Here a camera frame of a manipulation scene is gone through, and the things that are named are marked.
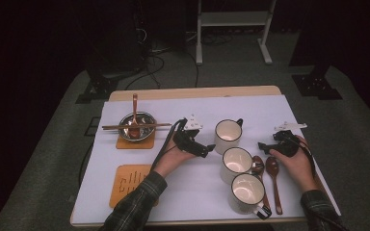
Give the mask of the brown wooden spoon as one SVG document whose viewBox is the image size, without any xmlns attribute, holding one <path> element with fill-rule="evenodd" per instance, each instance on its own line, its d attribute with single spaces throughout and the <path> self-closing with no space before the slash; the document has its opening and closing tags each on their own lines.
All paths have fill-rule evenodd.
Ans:
<svg viewBox="0 0 370 231">
<path fill-rule="evenodd" d="M 132 119 L 132 127 L 129 129 L 129 135 L 131 139 L 138 139 L 140 137 L 140 129 L 137 127 L 137 102 L 138 102 L 138 95 L 136 93 L 133 94 L 133 119 Z"/>
<path fill-rule="evenodd" d="M 253 156 L 251 172 L 254 173 L 261 182 L 263 182 L 264 169 L 265 166 L 262 159 L 259 156 Z M 267 208 L 271 208 L 267 194 L 264 194 L 263 203 Z"/>
<path fill-rule="evenodd" d="M 279 172 L 279 167 L 278 167 L 278 161 L 274 157 L 268 157 L 265 163 L 265 169 L 267 173 L 270 175 L 273 181 L 273 187 L 274 187 L 274 201 L 275 201 L 275 206 L 276 206 L 276 212 L 278 215 L 283 214 L 280 198 L 279 198 L 279 193 L 278 193 L 278 172 Z"/>
</svg>

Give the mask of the black stand base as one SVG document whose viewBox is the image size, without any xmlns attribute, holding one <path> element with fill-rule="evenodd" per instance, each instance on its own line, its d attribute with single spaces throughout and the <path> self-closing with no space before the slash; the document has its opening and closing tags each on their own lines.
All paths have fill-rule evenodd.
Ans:
<svg viewBox="0 0 370 231">
<path fill-rule="evenodd" d="M 315 96 L 319 100 L 340 100 L 341 94 L 332 88 L 326 79 L 329 68 L 328 64 L 316 64 L 307 74 L 293 75 L 292 79 L 301 96 Z"/>
<path fill-rule="evenodd" d="M 76 104 L 89 104 L 93 100 L 108 99 L 116 90 L 119 81 L 115 78 L 106 78 L 103 75 L 90 75 L 90 81 L 85 90 L 79 94 Z"/>
</svg>

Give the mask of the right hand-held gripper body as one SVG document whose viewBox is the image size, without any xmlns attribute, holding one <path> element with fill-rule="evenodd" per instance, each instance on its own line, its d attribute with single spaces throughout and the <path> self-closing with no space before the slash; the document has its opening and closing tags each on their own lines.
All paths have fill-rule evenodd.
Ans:
<svg viewBox="0 0 370 231">
<path fill-rule="evenodd" d="M 300 140 L 292 131 L 306 127 L 307 125 L 305 123 L 290 123 L 287 121 L 276 126 L 276 132 L 273 134 L 273 138 L 277 141 L 277 145 L 274 147 L 274 150 L 277 150 L 287 157 L 293 157 L 300 147 Z"/>
</svg>

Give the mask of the white metal stand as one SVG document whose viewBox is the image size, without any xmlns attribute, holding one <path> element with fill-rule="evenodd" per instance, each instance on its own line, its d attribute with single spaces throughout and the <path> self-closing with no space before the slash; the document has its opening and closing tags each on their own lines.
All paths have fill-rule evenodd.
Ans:
<svg viewBox="0 0 370 231">
<path fill-rule="evenodd" d="M 267 38 L 272 24 L 277 0 L 271 0 L 269 9 L 260 12 L 221 12 L 206 13 L 202 10 L 202 0 L 198 0 L 196 64 L 203 64 L 201 34 L 204 27 L 247 27 L 263 26 L 262 37 L 257 40 L 265 64 L 273 60 L 267 48 Z"/>
</svg>

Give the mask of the carved wooden coaster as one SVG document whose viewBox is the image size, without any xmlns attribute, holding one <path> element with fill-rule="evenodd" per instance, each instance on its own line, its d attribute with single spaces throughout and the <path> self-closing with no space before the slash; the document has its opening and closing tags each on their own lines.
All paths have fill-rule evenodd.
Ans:
<svg viewBox="0 0 370 231">
<path fill-rule="evenodd" d="M 122 136 L 122 134 L 119 134 L 116 142 L 116 149 L 151 149 L 154 146 L 154 140 L 154 132 L 141 141 L 128 141 Z"/>
<path fill-rule="evenodd" d="M 109 206 L 114 208 L 147 177 L 151 165 L 122 165 L 116 170 Z"/>
</svg>

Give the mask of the person's right hand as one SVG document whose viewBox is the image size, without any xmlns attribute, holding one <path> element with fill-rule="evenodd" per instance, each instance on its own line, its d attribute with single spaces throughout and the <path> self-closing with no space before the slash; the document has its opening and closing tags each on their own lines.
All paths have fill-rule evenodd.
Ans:
<svg viewBox="0 0 370 231">
<path fill-rule="evenodd" d="M 300 147 L 293 157 L 286 157 L 274 149 L 270 150 L 270 154 L 286 167 L 302 193 L 318 190 L 319 187 L 314 179 L 311 163 L 305 155 L 305 152 L 308 151 L 307 142 L 301 136 L 297 136 L 297 138 L 300 140 Z"/>
</svg>

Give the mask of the person's left hand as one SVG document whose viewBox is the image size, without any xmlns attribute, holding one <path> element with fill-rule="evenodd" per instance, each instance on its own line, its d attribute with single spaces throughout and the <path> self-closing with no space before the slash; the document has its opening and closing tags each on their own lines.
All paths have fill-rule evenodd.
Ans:
<svg viewBox="0 0 370 231">
<path fill-rule="evenodd" d="M 164 155 L 157 161 L 152 170 L 166 178 L 183 163 L 193 158 L 195 158 L 195 155 L 180 150 L 175 142 L 170 140 L 164 150 Z"/>
</svg>

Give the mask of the white cup black rim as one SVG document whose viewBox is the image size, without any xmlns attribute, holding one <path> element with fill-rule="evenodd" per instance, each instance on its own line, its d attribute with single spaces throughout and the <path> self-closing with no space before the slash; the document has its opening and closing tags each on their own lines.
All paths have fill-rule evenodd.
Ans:
<svg viewBox="0 0 370 231">
<path fill-rule="evenodd" d="M 251 174 L 237 175 L 230 184 L 228 204 L 241 215 L 254 214 L 265 220 L 272 215 L 271 209 L 264 204 L 265 187 Z"/>
<path fill-rule="evenodd" d="M 223 154 L 220 176 L 225 183 L 230 184 L 237 175 L 250 173 L 251 167 L 251 154 L 244 148 L 232 147 Z"/>
<path fill-rule="evenodd" d="M 242 118 L 224 119 L 215 127 L 215 151 L 223 155 L 229 148 L 236 147 L 243 134 Z"/>
</svg>

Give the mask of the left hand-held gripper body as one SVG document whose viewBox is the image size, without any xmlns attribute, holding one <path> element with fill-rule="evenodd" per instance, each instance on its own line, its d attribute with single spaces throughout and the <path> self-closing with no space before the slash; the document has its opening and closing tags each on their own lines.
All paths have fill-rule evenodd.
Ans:
<svg viewBox="0 0 370 231">
<path fill-rule="evenodd" d="M 195 141 L 195 137 L 202 128 L 202 125 L 194 115 L 179 119 L 175 128 L 176 130 L 172 140 L 180 150 L 192 153 L 193 155 L 195 152 L 201 152 L 201 144 Z"/>
</svg>

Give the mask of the shiny steel bowl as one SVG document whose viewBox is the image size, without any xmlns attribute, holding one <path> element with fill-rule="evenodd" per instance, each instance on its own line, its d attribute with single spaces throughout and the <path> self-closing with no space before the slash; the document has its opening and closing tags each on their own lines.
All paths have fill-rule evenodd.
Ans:
<svg viewBox="0 0 370 231">
<path fill-rule="evenodd" d="M 131 125 L 133 114 L 126 115 L 120 122 L 120 125 Z M 136 121 L 138 124 L 155 124 L 155 118 L 146 112 L 137 112 Z M 152 127 L 143 127 L 139 129 L 139 135 L 132 137 L 128 128 L 119 129 L 119 134 L 127 141 L 142 141 L 148 138 L 154 132 Z"/>
</svg>

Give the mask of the dark floor plate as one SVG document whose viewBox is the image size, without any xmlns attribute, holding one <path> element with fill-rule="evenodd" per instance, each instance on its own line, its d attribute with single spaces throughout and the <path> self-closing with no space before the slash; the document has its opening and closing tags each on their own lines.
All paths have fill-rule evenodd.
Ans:
<svg viewBox="0 0 370 231">
<path fill-rule="evenodd" d="M 86 128 L 84 135 L 86 137 L 94 137 L 98 129 L 99 122 L 100 122 L 100 116 L 92 117 L 88 127 Z"/>
</svg>

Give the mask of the white table sheet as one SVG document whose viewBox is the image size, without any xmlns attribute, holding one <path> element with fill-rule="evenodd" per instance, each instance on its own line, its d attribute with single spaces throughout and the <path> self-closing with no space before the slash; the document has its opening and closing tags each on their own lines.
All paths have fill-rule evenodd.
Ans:
<svg viewBox="0 0 370 231">
<path fill-rule="evenodd" d="M 70 218 L 74 226 L 102 224 L 112 211 L 109 200 L 117 168 L 151 164 L 166 139 L 169 126 L 161 126 L 151 149 L 116 149 L 117 133 L 103 130 L 102 126 L 119 122 L 131 107 L 129 101 L 108 102 L 103 107 L 92 155 Z M 139 107 L 159 123 L 172 124 L 194 115 L 203 126 L 196 137 L 203 145 L 213 143 L 219 121 L 242 118 L 239 144 L 252 155 L 262 153 L 257 147 L 259 142 L 272 142 L 276 126 L 297 120 L 282 95 L 141 100 Z M 228 205 L 230 188 L 220 177 L 221 161 L 221 155 L 211 152 L 206 158 L 184 163 L 170 174 L 149 223 L 256 222 L 256 215 L 237 214 Z"/>
</svg>

